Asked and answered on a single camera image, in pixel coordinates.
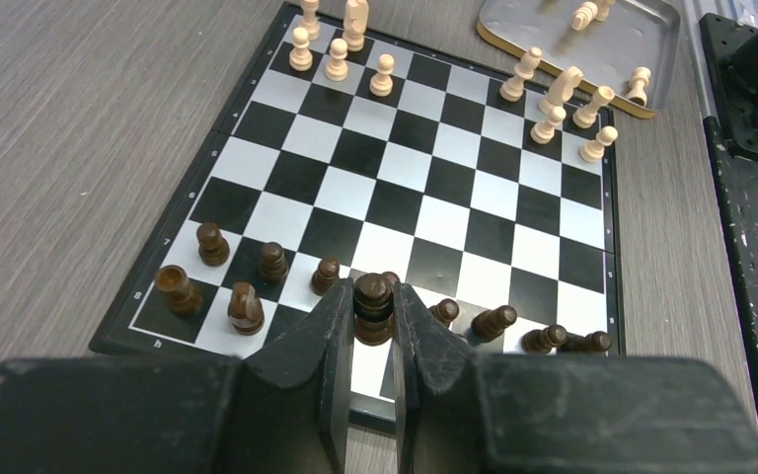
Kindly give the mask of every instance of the beige wooden chess piece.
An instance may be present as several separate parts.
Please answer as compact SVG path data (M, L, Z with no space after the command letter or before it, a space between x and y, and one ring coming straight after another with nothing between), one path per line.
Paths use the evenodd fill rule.
M573 113L573 123L580 128L589 128L597 121L597 113L614 99L611 87L600 86L591 96L591 102Z
M341 38L333 39L330 43L330 61L327 62L327 67L324 69L324 73L327 75L327 79L331 81L340 82L347 77L347 43Z
M382 54L376 65L376 74L370 78L370 92L376 97L387 97L394 88L391 74L394 72L394 56Z
M367 0L347 0L344 5L344 33L347 49L353 52L364 47L364 32L367 31L367 16L370 7Z
M542 62L542 49L534 46L525 51L521 60L515 65L515 75L501 84L501 96L506 101L518 102L524 95L524 81L533 79L540 62Z
M617 139L617 128L606 125L597 132L593 140L579 147L579 156L588 163L598 163L606 154L606 148Z
M303 18L298 26L309 34L309 41L317 40L321 34L321 25L318 24L318 17L315 15L320 4L321 0L301 0Z
M573 90L582 82L583 77L582 71L576 66L564 70L539 101L539 110L546 115L552 108L563 106L573 96Z
M289 65L296 71L306 71L312 67L312 52L309 50L309 32L298 27L292 32L292 45L289 52Z
M565 117L565 109L560 106L553 107L545 116L544 121L536 123L530 129L530 138L533 138L533 141L540 145L550 143L557 133L557 127L565 121Z
M611 12L612 5L615 4L616 0L599 0L599 3L597 4L597 17L594 18L595 21L598 22L605 22L607 18L609 18L609 13Z
M641 107L645 107L645 89L649 86L651 77L652 71L648 67L636 67L635 71L632 72L632 78L629 80L629 94L626 95L626 98Z
M570 16L570 27L581 32L597 18L599 7L594 2L583 2Z

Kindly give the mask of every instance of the dark brown chess piece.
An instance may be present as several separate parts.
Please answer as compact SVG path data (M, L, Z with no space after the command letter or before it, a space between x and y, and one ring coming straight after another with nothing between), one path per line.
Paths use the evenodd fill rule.
M597 331L588 336L568 336L568 340L557 349L557 353L604 354L612 347L609 333Z
M559 324L534 329L521 337L521 349L527 354L550 354L568 339L568 331Z
M512 306L498 306L484 311L472 320L472 330L485 343L504 334L504 330L515 324L518 315Z
M439 303L428 308L428 311L437 318L437 321L443 323L443 326L449 327L460 314L460 306L451 298L446 298Z
M191 316L201 309L201 290L177 265L168 265L155 274L155 287L164 294L170 311L178 316Z
M205 265L218 267L228 260L231 249L228 241L222 237L219 227L213 222L205 222L196 229L198 255Z
M234 283L231 302L228 303L228 320L243 336L256 334L263 327L263 305L250 283Z
M400 282L400 276L393 272L384 272L382 277L385 277L385 279L391 284L392 288Z
M268 242L263 244L260 253L260 279L272 284L283 281L289 273L289 263L286 262L283 247L277 242Z
M365 346L385 344L394 334L394 289L379 274L361 276L353 288L355 337Z
M336 259L324 259L318 263L318 268L312 274L312 291L324 296L330 287L339 280L341 266Z

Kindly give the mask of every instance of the table surface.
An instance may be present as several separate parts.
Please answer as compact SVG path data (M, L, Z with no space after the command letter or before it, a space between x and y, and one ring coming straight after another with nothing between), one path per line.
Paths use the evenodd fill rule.
M502 70L483 0L386 0L370 26ZM0 0L0 359L82 356L280 6L275 0ZM343 1L321 11L343 15ZM668 108L617 113L630 355L714 365L752 417L691 54ZM550 78L537 76L549 83ZM348 471L394 472L351 429Z

